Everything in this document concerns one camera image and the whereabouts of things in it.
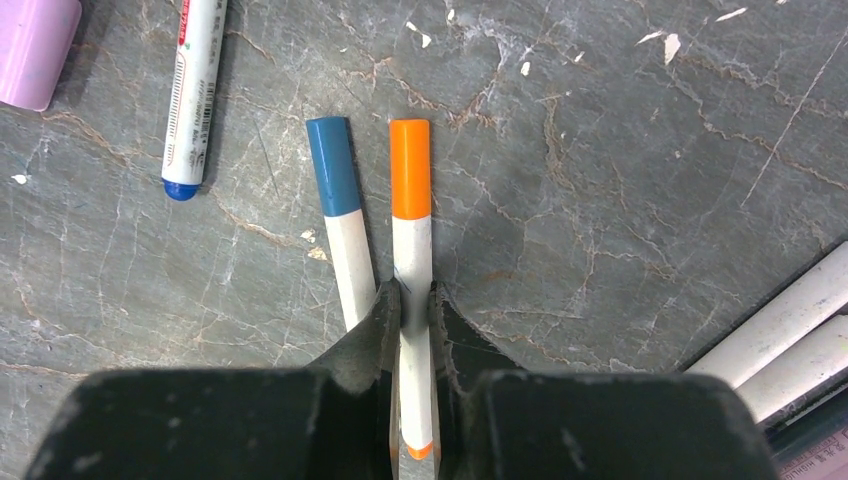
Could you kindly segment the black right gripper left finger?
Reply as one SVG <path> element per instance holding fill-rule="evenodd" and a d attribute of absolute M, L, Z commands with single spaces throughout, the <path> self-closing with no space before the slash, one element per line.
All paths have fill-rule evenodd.
<path fill-rule="evenodd" d="M 64 400 L 29 479 L 394 479 L 400 287 L 301 367 L 121 369 Z"/>

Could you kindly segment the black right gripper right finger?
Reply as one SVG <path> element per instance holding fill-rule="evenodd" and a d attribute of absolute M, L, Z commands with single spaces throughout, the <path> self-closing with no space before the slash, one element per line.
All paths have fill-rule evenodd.
<path fill-rule="evenodd" d="M 693 374 L 521 367 L 459 312 L 429 297 L 439 479 L 774 479 L 747 407 Z"/>

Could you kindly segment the white marker green cap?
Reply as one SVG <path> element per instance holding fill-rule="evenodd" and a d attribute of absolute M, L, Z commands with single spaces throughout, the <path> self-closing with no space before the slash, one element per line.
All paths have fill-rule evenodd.
<path fill-rule="evenodd" d="M 791 283 L 688 371 L 737 388 L 847 304 L 847 244 Z"/>

